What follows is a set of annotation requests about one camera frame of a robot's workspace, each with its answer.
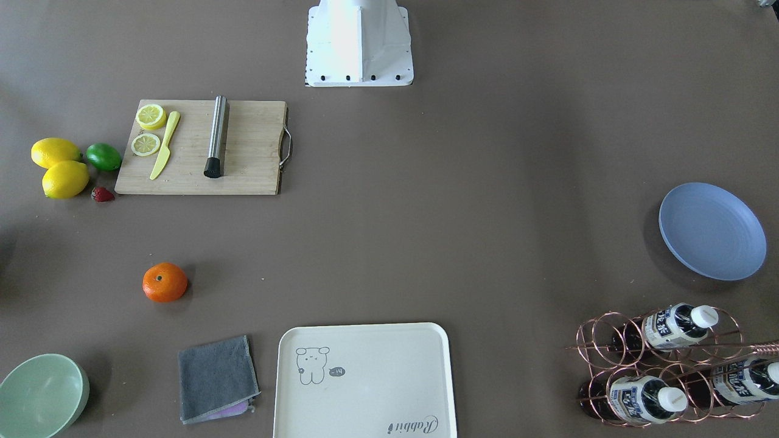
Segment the blue plate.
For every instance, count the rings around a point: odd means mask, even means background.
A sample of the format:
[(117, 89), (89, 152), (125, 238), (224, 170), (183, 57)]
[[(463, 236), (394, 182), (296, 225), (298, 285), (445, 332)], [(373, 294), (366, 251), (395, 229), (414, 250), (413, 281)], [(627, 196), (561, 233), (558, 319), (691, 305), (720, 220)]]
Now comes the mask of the blue plate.
[(658, 227), (682, 265), (714, 280), (751, 277), (767, 258), (767, 236), (756, 214), (731, 192), (709, 183), (671, 189), (660, 203)]

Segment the wooden cutting board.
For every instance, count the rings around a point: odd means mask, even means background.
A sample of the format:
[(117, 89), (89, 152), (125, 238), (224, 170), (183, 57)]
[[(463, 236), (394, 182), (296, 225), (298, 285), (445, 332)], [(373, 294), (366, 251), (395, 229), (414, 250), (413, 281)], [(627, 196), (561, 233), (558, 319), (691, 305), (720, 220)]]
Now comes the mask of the wooden cutting board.
[(214, 100), (156, 100), (165, 111), (178, 111), (180, 122), (170, 142), (169, 161), (150, 179), (156, 157), (139, 157), (126, 147), (115, 190), (136, 195), (275, 195), (280, 189), (285, 102), (229, 100), (223, 174), (204, 170), (211, 141)]

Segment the cream rectangular tray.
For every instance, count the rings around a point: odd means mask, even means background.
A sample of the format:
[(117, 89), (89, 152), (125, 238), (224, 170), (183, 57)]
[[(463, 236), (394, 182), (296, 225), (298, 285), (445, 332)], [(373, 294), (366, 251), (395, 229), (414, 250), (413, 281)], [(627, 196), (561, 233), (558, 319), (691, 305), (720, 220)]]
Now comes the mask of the cream rectangular tray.
[(295, 327), (278, 347), (275, 437), (456, 437), (450, 341), (434, 322)]

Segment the metal cylinder black tip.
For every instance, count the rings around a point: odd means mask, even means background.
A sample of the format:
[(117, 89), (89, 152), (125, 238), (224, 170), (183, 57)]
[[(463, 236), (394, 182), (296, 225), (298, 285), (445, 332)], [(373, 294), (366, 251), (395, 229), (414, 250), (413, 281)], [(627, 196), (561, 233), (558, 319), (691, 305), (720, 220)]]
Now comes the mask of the metal cylinder black tip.
[(225, 96), (217, 96), (212, 112), (211, 140), (204, 167), (207, 178), (220, 178), (225, 171), (226, 137), (230, 117), (230, 103)]

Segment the yellow plastic knife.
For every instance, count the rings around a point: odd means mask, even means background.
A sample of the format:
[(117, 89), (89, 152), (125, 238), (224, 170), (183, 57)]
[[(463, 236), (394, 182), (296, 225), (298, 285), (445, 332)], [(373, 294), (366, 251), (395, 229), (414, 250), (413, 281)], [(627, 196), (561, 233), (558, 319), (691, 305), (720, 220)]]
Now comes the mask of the yellow plastic knife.
[(179, 111), (172, 111), (168, 114), (164, 136), (161, 141), (161, 146), (159, 146), (158, 157), (156, 158), (152, 172), (148, 176), (149, 180), (158, 178), (167, 165), (170, 155), (172, 154), (172, 152), (170, 152), (170, 141), (172, 141), (173, 134), (175, 133), (180, 119), (181, 114)]

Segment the orange fruit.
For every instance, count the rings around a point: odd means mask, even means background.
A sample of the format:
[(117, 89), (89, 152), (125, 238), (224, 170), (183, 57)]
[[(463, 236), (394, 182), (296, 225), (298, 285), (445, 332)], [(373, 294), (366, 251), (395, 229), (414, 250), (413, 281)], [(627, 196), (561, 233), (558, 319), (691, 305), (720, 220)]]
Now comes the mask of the orange fruit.
[(153, 302), (172, 302), (186, 293), (186, 273), (173, 263), (159, 263), (147, 270), (142, 278), (142, 291)]

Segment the grey folded cloth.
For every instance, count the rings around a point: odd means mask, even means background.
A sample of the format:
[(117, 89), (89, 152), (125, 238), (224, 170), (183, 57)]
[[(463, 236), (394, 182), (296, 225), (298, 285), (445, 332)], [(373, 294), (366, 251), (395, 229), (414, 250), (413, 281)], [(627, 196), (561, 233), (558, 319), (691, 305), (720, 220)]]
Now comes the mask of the grey folded cloth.
[(184, 425), (255, 411), (260, 389), (247, 335), (189, 347), (177, 360)]

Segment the lemon slice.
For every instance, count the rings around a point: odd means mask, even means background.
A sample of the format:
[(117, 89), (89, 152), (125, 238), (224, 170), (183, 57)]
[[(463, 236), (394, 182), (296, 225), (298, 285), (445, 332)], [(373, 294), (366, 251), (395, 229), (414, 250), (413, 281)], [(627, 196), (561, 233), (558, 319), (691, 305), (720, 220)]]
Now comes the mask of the lemon slice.
[(138, 157), (148, 157), (157, 153), (161, 147), (161, 139), (153, 133), (142, 133), (134, 137), (130, 148)]
[(158, 103), (147, 103), (138, 108), (134, 121), (143, 130), (158, 130), (166, 125), (167, 112)]

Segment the red strawberry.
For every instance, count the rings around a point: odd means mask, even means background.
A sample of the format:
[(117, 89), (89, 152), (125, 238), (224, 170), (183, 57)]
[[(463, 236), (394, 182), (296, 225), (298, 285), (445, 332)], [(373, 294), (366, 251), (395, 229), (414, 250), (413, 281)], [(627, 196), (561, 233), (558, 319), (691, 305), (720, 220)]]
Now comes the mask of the red strawberry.
[(115, 200), (115, 194), (106, 187), (94, 187), (90, 192), (90, 197), (96, 203), (105, 203)]

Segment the green lime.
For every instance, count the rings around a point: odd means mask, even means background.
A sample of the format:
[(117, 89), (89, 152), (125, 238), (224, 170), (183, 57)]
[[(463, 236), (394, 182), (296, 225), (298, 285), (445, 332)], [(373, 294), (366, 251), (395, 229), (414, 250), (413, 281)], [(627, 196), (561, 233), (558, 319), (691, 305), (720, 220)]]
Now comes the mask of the green lime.
[(113, 172), (122, 166), (122, 155), (105, 142), (97, 142), (87, 147), (85, 157), (100, 171)]

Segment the dark drink bottle front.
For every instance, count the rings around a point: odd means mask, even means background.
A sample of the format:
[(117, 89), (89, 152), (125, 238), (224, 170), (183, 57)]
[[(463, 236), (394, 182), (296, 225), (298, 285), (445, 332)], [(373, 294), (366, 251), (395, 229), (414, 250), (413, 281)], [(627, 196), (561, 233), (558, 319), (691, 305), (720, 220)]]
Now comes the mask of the dark drink bottle front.
[(689, 407), (685, 391), (654, 376), (593, 379), (582, 384), (577, 400), (590, 417), (621, 426), (662, 424)]

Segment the dark drink bottle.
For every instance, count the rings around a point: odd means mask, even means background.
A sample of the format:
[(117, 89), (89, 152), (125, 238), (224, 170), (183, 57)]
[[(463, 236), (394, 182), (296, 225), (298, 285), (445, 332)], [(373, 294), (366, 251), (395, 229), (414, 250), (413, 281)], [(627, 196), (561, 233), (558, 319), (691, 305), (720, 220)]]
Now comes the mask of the dark drink bottle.
[(654, 376), (593, 379), (582, 384), (577, 400), (590, 417), (621, 426), (662, 424), (689, 407), (685, 391)]
[(702, 409), (777, 401), (777, 362), (750, 356), (691, 372), (681, 381)]
[(713, 306), (678, 303), (627, 322), (612, 335), (610, 347), (631, 356), (648, 349), (670, 352), (703, 341), (718, 322)]

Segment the dark drink bottle back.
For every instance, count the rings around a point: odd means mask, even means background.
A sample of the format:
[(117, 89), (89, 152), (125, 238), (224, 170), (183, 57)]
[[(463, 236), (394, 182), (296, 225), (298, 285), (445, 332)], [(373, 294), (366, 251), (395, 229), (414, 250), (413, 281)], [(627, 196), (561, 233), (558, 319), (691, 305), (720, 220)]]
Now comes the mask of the dark drink bottle back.
[(631, 356), (648, 349), (670, 352), (703, 341), (718, 322), (713, 306), (678, 303), (627, 322), (612, 335), (610, 347)]

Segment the yellow lemon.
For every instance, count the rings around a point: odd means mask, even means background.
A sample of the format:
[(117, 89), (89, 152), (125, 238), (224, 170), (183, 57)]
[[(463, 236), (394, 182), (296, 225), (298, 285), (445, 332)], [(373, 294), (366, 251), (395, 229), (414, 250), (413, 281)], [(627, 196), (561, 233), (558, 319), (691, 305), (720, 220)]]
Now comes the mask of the yellow lemon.
[(80, 194), (89, 183), (89, 171), (80, 161), (61, 161), (51, 166), (42, 178), (46, 197), (67, 199)]
[(61, 137), (47, 137), (34, 142), (30, 149), (33, 163), (50, 169), (61, 161), (80, 161), (82, 153), (74, 142)]

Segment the dark drink bottle middle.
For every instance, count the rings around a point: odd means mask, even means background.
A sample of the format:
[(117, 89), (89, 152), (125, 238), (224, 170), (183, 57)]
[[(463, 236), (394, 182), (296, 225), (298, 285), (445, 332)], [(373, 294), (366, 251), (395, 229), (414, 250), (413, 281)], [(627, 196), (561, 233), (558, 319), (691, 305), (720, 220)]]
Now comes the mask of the dark drink bottle middle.
[(691, 372), (681, 381), (702, 409), (777, 401), (777, 362), (750, 356)]

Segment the green bowl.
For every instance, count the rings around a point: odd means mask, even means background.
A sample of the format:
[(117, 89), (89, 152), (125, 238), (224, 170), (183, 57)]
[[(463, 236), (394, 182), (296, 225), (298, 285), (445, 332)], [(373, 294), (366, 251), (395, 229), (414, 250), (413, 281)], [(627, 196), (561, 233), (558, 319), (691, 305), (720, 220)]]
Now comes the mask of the green bowl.
[(2, 381), (1, 435), (56, 436), (80, 417), (89, 392), (86, 372), (67, 356), (29, 358)]

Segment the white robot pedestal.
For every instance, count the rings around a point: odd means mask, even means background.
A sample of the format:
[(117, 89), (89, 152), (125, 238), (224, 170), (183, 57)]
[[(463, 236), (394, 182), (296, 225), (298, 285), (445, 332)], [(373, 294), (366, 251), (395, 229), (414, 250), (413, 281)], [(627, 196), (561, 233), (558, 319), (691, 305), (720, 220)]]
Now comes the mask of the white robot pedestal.
[(306, 43), (306, 86), (414, 82), (409, 14), (395, 1), (320, 1), (309, 8)]

